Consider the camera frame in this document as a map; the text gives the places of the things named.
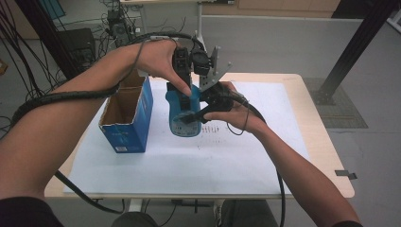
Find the white paper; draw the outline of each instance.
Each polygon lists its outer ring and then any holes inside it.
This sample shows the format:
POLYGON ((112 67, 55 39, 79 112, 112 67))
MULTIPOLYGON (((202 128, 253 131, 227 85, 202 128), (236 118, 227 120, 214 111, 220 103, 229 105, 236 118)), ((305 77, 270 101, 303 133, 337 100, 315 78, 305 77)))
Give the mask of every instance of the white paper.
MULTIPOLYGON (((225 122, 212 121, 202 125, 196 137, 175 136, 168 127, 166 83, 152 81, 151 87, 154 104, 145 153, 115 153, 97 125, 103 108, 97 113, 69 176, 83 192, 199 198, 280 193, 275 167, 251 134, 237 136, 225 122)), ((235 82, 235 87, 284 141, 309 160, 283 84, 235 82)))

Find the person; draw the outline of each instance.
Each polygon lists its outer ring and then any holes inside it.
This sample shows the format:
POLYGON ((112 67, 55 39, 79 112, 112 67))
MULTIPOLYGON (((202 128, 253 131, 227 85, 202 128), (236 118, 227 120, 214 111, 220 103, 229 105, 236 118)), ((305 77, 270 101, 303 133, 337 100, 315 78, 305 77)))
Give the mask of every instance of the person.
MULTIPOLYGON (((137 69, 170 81, 190 96, 191 90, 171 66, 176 47, 173 41, 161 40, 117 48, 52 93, 109 89, 131 71, 136 61, 137 69)), ((235 89, 231 83, 225 85, 235 89)), ((45 203, 44 189, 103 101, 104 98, 68 100, 41 106, 22 117, 0 141, 1 226, 62 226, 45 203)), ((204 117, 242 129, 247 111, 236 103, 228 113, 208 113, 204 117)), ((244 130, 263 144, 295 199, 318 226, 360 226, 356 212, 339 190, 253 113, 244 130)), ((143 222, 155 224, 151 217, 139 216, 143 222)))

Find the floor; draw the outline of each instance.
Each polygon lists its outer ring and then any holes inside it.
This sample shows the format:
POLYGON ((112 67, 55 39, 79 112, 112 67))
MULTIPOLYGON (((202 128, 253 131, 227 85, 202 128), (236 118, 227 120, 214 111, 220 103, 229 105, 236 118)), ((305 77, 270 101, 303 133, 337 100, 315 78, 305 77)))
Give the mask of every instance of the floor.
MULTIPOLYGON (((221 60, 234 64, 231 72, 295 73, 305 78, 325 78, 360 22, 208 16, 203 18, 203 38, 209 49, 214 45, 222 47, 221 60)), ((187 20, 183 31, 191 33, 194 24, 195 21, 187 20)), ((30 43, 40 50, 37 42, 30 43)), ((0 51, 5 53, 2 44, 0 51)), ((5 54, 2 59, 11 62, 5 54)), ((341 85, 369 128, 328 130, 345 169, 357 174, 352 181, 356 195, 349 201, 367 227, 401 223, 401 180, 397 177, 397 172, 401 172, 400 59, 401 34, 386 24, 341 85)), ((14 73, 11 65, 8 73, 0 76, 0 115, 11 116, 25 99, 25 88, 14 73)), ((121 201, 100 202, 121 208, 121 201)), ((111 226, 116 218, 79 199, 49 200, 49 203, 65 226, 111 226)), ((273 214, 279 217, 280 201, 269 203, 273 214)), ((163 223, 173 208, 170 201, 152 200, 148 213, 163 223)), ((193 207, 179 206, 166 226, 213 226, 213 223, 211 207, 200 207, 195 214, 193 207)), ((286 226, 313 225, 298 203, 288 200, 286 226)))

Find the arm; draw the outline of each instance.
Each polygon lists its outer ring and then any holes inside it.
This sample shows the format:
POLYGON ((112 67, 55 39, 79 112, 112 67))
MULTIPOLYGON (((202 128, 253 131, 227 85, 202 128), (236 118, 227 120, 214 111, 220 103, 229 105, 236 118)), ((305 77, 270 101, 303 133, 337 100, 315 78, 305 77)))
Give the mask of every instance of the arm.
MULTIPOLYGON (((118 48, 53 93, 109 89, 129 72, 140 44, 118 48)), ((171 66, 176 44, 146 43, 136 67, 169 80, 183 93, 190 89, 171 66)), ((72 100, 27 113, 0 141, 0 200, 29 196, 44 198, 53 174, 68 158, 104 99, 72 100)))
MULTIPOLYGON (((234 90, 231 83, 227 85, 234 90)), ((227 121, 242 130, 246 114, 247 109, 237 104, 228 113, 208 113, 204 118, 227 121)), ((297 202, 318 226, 333 226, 344 220, 359 222, 356 212, 333 183, 262 120, 250 113, 245 130, 262 143, 297 202)))

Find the blue cardboard box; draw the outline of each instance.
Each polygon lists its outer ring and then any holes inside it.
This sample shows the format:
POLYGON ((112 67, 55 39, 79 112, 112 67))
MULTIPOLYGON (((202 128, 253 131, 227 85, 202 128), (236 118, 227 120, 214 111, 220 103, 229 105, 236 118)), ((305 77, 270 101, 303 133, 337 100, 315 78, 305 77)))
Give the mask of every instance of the blue cardboard box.
POLYGON ((108 98, 99 127, 117 153, 145 152, 153 107, 148 78, 137 74, 125 79, 108 98))

